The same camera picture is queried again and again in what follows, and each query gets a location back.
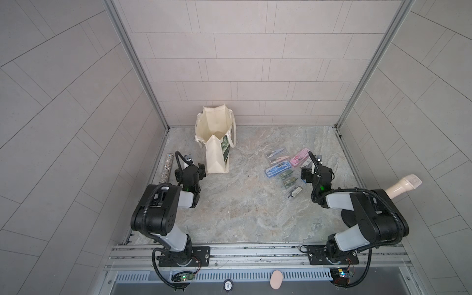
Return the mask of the clear plastic stationery box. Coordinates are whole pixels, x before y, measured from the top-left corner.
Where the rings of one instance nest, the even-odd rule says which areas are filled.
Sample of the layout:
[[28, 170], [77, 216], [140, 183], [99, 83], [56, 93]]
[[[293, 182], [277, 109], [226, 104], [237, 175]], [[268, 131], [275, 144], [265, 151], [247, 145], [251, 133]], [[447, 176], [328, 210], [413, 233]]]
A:
[[313, 164], [313, 161], [311, 160], [311, 158], [309, 157], [308, 159], [306, 159], [302, 164], [301, 164], [301, 168], [308, 168], [308, 169], [311, 169], [312, 168], [312, 164]]

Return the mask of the pink compass set case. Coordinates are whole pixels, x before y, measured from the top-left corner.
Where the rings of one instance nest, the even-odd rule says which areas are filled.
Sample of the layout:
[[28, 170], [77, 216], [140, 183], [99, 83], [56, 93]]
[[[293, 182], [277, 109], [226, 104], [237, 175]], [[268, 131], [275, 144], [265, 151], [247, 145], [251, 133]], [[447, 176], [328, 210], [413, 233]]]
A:
[[301, 149], [290, 159], [291, 166], [299, 167], [301, 164], [303, 164], [309, 158], [309, 152], [309, 149], [307, 149], [306, 147]]

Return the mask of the clear case green label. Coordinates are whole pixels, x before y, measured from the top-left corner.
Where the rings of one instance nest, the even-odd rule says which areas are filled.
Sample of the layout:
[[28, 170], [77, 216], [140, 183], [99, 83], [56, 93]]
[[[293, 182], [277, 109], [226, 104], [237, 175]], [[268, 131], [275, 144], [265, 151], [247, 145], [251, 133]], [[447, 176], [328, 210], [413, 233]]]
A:
[[280, 173], [279, 177], [280, 177], [280, 179], [285, 180], [287, 178], [290, 178], [293, 173], [294, 173], [294, 170], [289, 169], [289, 170], [286, 170], [286, 171]]

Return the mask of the clear case lilac compass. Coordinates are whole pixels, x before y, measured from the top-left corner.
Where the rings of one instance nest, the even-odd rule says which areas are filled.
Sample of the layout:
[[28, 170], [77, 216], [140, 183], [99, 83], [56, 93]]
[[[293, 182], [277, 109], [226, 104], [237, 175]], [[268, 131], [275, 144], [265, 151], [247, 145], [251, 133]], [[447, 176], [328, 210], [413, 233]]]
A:
[[277, 148], [273, 151], [269, 151], [265, 154], [265, 157], [267, 159], [271, 159], [271, 158], [274, 158], [274, 157], [277, 157], [279, 154], [281, 153], [284, 153], [285, 152], [285, 148], [284, 147], [280, 147], [280, 148]]

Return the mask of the floral canvas tote bag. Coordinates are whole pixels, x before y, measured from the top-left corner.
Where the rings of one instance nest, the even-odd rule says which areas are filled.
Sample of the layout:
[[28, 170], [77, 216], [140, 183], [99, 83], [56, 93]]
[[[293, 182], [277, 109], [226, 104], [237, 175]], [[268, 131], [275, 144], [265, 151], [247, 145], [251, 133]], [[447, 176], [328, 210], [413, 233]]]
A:
[[236, 118], [226, 105], [205, 107], [197, 115], [195, 140], [205, 148], [206, 171], [209, 174], [229, 173], [229, 152], [236, 146]]

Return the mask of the clear case pink compass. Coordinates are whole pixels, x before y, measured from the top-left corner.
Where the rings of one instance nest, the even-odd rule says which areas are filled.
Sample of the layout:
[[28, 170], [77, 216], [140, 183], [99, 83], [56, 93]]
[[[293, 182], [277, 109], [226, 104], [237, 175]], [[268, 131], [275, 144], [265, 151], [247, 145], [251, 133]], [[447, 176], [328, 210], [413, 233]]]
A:
[[289, 158], [290, 158], [290, 156], [277, 157], [276, 159], [270, 161], [270, 165], [276, 165], [280, 162], [288, 160]]

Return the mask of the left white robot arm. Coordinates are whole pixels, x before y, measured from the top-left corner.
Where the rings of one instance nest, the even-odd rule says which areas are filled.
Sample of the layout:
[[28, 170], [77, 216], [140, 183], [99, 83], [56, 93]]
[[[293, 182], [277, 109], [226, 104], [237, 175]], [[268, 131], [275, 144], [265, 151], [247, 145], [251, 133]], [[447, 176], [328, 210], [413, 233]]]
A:
[[193, 163], [175, 170], [180, 185], [150, 184], [130, 220], [130, 227], [162, 245], [160, 258], [183, 265], [192, 259], [188, 234], [175, 225], [179, 208], [195, 208], [200, 199], [199, 181], [206, 177], [205, 166]]

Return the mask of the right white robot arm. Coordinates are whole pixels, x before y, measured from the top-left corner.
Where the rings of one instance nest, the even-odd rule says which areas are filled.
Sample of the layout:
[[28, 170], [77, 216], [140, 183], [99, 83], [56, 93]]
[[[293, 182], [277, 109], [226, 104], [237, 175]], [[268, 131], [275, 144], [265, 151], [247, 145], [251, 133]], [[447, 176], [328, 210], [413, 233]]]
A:
[[331, 263], [349, 254], [396, 245], [409, 234], [409, 226], [383, 189], [333, 189], [332, 169], [313, 164], [301, 169], [301, 179], [312, 185], [312, 202], [341, 211], [348, 229], [328, 237], [324, 256]]

